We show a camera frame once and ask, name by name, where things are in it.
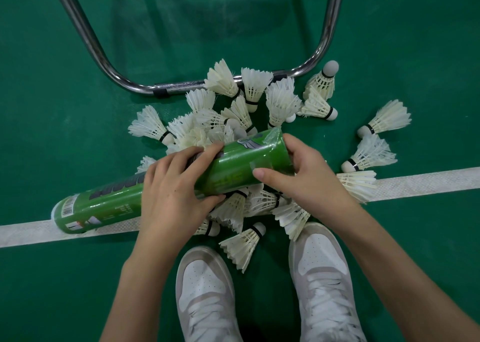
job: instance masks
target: court floor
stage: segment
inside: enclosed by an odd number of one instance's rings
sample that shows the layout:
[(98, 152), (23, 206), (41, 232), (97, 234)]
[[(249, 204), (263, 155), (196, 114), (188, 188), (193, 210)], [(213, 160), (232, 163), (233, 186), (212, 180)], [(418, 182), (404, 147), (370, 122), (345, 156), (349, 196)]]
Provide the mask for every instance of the court floor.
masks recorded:
[[(144, 84), (202, 79), (230, 68), (291, 68), (314, 50), (326, 0), (79, 0), (114, 66)], [(385, 133), (398, 163), (378, 179), (480, 166), (478, 0), (344, 0), (323, 63), (340, 70), (333, 122), (299, 118), (283, 129), (315, 147), (335, 172), (358, 143), (356, 129), (388, 100), (412, 124)], [(127, 133), (152, 104), (164, 121), (187, 113), (183, 96), (130, 94), (95, 66), (58, 0), (0, 0), (0, 225), (50, 217), (58, 200), (135, 172), (165, 147)], [(308, 79), (296, 81), (300, 94)], [(227, 100), (219, 99), (221, 109)], [(253, 115), (267, 128), (263, 103)], [(480, 190), (383, 200), (366, 209), (425, 272), (480, 321)], [(273, 218), (244, 275), (229, 260), (245, 340), (295, 340), (300, 314), (288, 272), (288, 237)], [(249, 218), (246, 224), (259, 218)], [(167, 280), (159, 340), (181, 340), (174, 282)], [(136, 232), (0, 248), (0, 336), (5, 341), (98, 339)], [(401, 341), (351, 254), (358, 314), (369, 341)]]

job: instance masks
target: chrome metal tube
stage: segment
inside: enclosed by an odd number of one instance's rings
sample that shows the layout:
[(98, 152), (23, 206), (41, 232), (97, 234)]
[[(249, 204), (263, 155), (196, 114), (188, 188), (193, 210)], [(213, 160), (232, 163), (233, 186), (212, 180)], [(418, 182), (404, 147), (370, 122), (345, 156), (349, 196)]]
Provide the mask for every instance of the chrome metal tube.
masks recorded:
[[(202, 88), (204, 85), (203, 80), (198, 81), (184, 81), (172, 84), (155, 84), (155, 85), (141, 85), (120, 74), (110, 63), (103, 51), (92, 26), (88, 22), (85, 13), (78, 2), (78, 0), (60, 0), (63, 7), (67, 11), (70, 20), (72, 21), (75, 29), (81, 37), (87, 47), (88, 52), (92, 55), (93, 60), (97, 63), (100, 69), (107, 75), (113, 82), (120, 85), (122, 88), (131, 92), (155, 95), (158, 98), (166, 98), (171, 95), (181, 94), (189, 90)], [(321, 58), (327, 52), (328, 47), (332, 41), (337, 19), (339, 17), (340, 5), (342, 0), (328, 0), (325, 18), (323, 20), (323, 28), (321, 30), (320, 42), (315, 52), (300, 66), (297, 66), (291, 70), (275, 70), (273, 75), (276, 77), (292, 76), (297, 77), (306, 74), (312, 70), (315, 65), (321, 60)], [(235, 76), (237, 83), (242, 82), (241, 76)]]

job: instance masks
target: white sneaker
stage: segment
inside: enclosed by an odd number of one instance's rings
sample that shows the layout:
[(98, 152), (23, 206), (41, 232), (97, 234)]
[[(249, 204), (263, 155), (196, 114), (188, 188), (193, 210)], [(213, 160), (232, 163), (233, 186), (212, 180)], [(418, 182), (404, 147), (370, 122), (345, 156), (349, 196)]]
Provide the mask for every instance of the white sneaker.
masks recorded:
[(288, 250), (301, 315), (300, 341), (366, 342), (347, 261), (325, 226), (308, 222)]
[(235, 291), (225, 262), (213, 249), (189, 250), (177, 271), (177, 310), (188, 342), (240, 342)]

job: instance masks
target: white boundary tape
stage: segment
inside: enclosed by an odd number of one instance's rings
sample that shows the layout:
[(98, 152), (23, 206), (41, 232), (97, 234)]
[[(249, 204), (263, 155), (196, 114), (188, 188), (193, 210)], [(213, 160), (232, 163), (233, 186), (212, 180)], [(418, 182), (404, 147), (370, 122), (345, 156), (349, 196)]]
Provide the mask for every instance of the white boundary tape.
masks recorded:
[[(373, 202), (479, 189), (480, 167), (381, 179), (377, 180), (375, 185), (377, 185), (377, 189), (375, 189)], [(139, 223), (140, 218), (138, 217), (83, 234), (63, 233), (51, 220), (11, 224), (0, 226), (0, 248), (132, 232), (138, 230)]]

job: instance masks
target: forearm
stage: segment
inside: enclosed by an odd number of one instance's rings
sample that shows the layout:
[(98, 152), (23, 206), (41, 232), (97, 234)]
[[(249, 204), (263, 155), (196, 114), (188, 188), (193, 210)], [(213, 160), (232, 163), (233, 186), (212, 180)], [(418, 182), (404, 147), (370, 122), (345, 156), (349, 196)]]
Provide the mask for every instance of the forearm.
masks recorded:
[(173, 261), (153, 265), (151, 257), (131, 256), (125, 262), (100, 341), (157, 340), (162, 291)]
[(411, 341), (477, 341), (480, 329), (361, 207), (351, 207), (334, 231)]

